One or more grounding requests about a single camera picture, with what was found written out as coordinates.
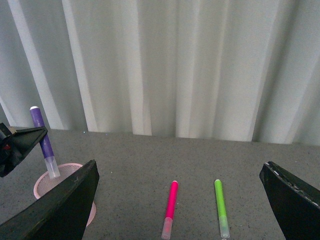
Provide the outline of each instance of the white curtain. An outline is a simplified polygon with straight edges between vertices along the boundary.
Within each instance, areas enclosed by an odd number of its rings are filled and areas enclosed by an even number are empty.
[[[318,0],[0,0],[0,122],[320,145]]]

